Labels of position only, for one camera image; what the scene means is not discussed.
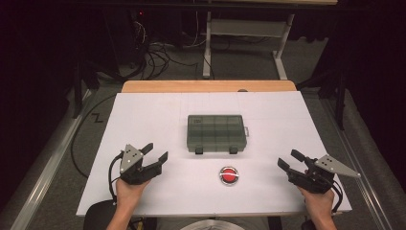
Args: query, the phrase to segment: red button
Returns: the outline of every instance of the red button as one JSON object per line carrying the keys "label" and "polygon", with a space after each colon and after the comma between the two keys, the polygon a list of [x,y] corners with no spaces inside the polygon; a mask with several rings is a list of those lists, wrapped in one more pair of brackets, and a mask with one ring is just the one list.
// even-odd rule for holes
{"label": "red button", "polygon": [[224,167],[220,171],[220,179],[224,184],[235,184],[238,181],[238,172],[232,167]]}

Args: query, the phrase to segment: wire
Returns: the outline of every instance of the wire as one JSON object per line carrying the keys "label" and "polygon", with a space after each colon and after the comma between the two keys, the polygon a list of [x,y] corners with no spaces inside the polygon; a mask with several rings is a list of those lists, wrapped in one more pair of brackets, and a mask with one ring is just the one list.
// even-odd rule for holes
{"label": "wire", "polygon": [[213,46],[211,46],[210,48],[211,48],[212,50],[216,50],[216,51],[227,51],[227,50],[229,50],[229,49],[230,49],[230,46],[231,46],[231,40],[230,40],[230,39],[226,39],[224,35],[218,35],[218,37],[220,37],[220,38],[222,38],[222,39],[225,39],[225,40],[227,41],[227,47],[226,47],[226,48],[223,48],[223,49],[217,49],[217,48],[214,48]]}
{"label": "wire", "polygon": [[[163,72],[165,72],[169,68],[169,64],[171,62],[185,66],[194,66],[194,72],[195,73],[197,72],[198,63],[186,64],[172,59],[168,54],[167,50],[165,49],[165,45],[166,45],[165,43],[163,44],[151,43],[149,45],[149,49],[147,52],[149,60],[147,61],[147,64],[152,67],[152,70],[147,77],[145,77],[145,73],[143,73],[140,80],[153,80],[159,77]],[[162,61],[162,63],[157,64],[157,61],[155,60],[160,60]]]}
{"label": "wire", "polygon": [[111,181],[111,183],[113,183],[114,181],[120,179],[120,177],[116,177],[114,180]]}
{"label": "wire", "polygon": [[196,43],[198,36],[199,36],[199,17],[197,16],[197,12],[196,12],[196,35],[194,36],[194,42],[192,43],[192,45],[187,45],[187,46],[183,46],[183,47],[194,47],[195,46],[194,44]]}
{"label": "wire", "polygon": [[102,104],[102,103],[104,103],[105,101],[107,101],[107,100],[109,100],[109,99],[111,99],[111,98],[114,98],[114,97],[116,97],[116,94],[115,94],[115,95],[111,95],[111,96],[109,96],[109,97],[107,97],[107,98],[101,100],[99,103],[96,103],[96,104],[89,110],[89,112],[86,113],[86,115],[83,117],[83,119],[80,121],[80,123],[79,123],[79,125],[78,125],[78,128],[76,129],[76,131],[75,131],[75,133],[74,133],[74,135],[73,135],[73,137],[72,137],[71,148],[70,148],[72,162],[74,163],[74,166],[75,166],[76,170],[79,172],[79,174],[81,174],[81,175],[82,175],[83,177],[85,177],[85,178],[88,178],[89,175],[87,175],[86,173],[84,173],[84,172],[79,168],[79,166],[78,166],[78,164],[77,164],[77,162],[76,162],[76,160],[75,160],[74,145],[75,145],[76,138],[77,138],[77,136],[78,136],[78,133],[79,133],[79,131],[80,131],[81,126],[83,125],[83,123],[84,123],[84,121],[86,120],[86,118],[92,113],[92,111],[93,111],[96,107],[98,107],[100,104]]}
{"label": "wire", "polygon": [[204,55],[203,55],[203,59],[204,59],[204,61],[209,65],[210,72],[212,73],[212,76],[213,76],[213,80],[215,80],[214,71],[213,71],[212,65],[206,60],[206,57],[204,57]]}
{"label": "wire", "polygon": [[263,36],[258,41],[248,41],[248,40],[240,39],[239,37],[243,38],[243,37],[246,37],[246,36],[233,36],[233,37],[230,37],[229,39],[231,39],[233,41],[239,41],[239,42],[243,42],[243,43],[248,43],[248,44],[259,44],[259,43],[268,41],[271,38],[269,36]]}
{"label": "wire", "polygon": [[201,46],[206,42],[206,39],[202,40],[200,43],[195,44],[195,45],[190,45],[190,46],[183,46],[183,48],[191,48],[191,47],[197,47],[197,46]]}
{"label": "wire", "polygon": [[121,151],[120,154],[118,154],[116,157],[114,157],[113,161],[110,164],[110,167],[108,168],[108,190],[110,191],[111,197],[113,198],[114,202],[117,202],[117,196],[114,194],[113,180],[111,180],[111,172],[113,170],[113,166],[116,163],[116,161],[122,159],[123,156],[124,156],[124,151]]}
{"label": "wire", "polygon": [[105,73],[108,77],[113,78],[116,81],[119,81],[121,83],[124,83],[126,81],[128,81],[128,79],[137,76],[138,74],[140,74],[142,71],[144,71],[146,64],[145,64],[145,58],[143,57],[143,59],[141,59],[141,63],[140,65],[138,65],[138,68],[133,71],[132,73],[130,73],[127,76],[122,76],[114,71],[108,70],[107,68],[104,68],[100,65],[98,65],[97,63],[90,61],[90,60],[86,60],[85,64],[87,67],[94,69],[95,71],[99,71],[99,72],[103,72]]}
{"label": "wire", "polygon": [[337,181],[334,180],[334,183],[337,184],[340,191],[338,191],[337,187],[335,187],[334,185],[332,186],[335,193],[337,193],[337,195],[338,195],[338,201],[337,201],[337,203],[335,204],[334,208],[331,211],[331,213],[333,215],[335,215],[335,213],[337,213],[338,207],[340,207],[341,202],[343,201],[343,190],[341,189],[341,186],[337,183]]}
{"label": "wire", "polygon": [[137,41],[138,35],[140,34],[141,29],[143,29],[143,41],[141,43],[144,43],[146,41],[146,28],[143,26],[143,24],[139,23],[138,21],[134,21],[134,27],[135,25],[138,26],[138,31],[137,31],[137,36],[135,37],[135,41]]}

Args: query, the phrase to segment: gray plastic case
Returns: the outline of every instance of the gray plastic case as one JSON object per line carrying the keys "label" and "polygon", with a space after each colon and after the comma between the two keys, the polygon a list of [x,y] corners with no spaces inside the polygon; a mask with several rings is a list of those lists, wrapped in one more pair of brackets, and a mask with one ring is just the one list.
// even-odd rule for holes
{"label": "gray plastic case", "polygon": [[237,154],[247,146],[241,115],[189,115],[188,140],[190,152],[228,151]]}

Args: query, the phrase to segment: forearm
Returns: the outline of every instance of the forearm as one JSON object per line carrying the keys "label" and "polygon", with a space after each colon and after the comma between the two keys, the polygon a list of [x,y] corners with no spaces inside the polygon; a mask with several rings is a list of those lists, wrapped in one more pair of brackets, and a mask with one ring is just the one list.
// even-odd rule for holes
{"label": "forearm", "polygon": [[317,230],[337,230],[332,217],[312,218]]}
{"label": "forearm", "polygon": [[116,212],[114,213],[113,219],[107,226],[107,230],[120,230],[126,229],[128,223],[132,217],[132,214],[135,210],[135,205],[117,205]]}

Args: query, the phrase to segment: white paper sheet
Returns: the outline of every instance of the white paper sheet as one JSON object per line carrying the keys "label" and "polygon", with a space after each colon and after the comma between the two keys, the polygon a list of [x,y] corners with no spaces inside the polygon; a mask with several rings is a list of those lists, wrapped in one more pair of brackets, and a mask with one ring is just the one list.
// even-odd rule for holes
{"label": "white paper sheet", "polygon": [[[237,155],[188,152],[190,114],[241,114],[249,130],[247,147]],[[300,92],[118,94],[78,216],[92,204],[111,199],[108,167],[120,150],[126,144],[141,149],[148,143],[154,149],[144,157],[144,165],[156,162],[165,151],[169,159],[145,189],[134,214],[155,217],[302,213],[304,199],[278,167],[278,158],[303,172],[306,166],[290,155],[292,149],[312,158],[327,154]],[[119,165],[113,178],[119,176]],[[226,166],[239,172],[234,186],[219,179]],[[339,210],[351,210],[346,195]]]}

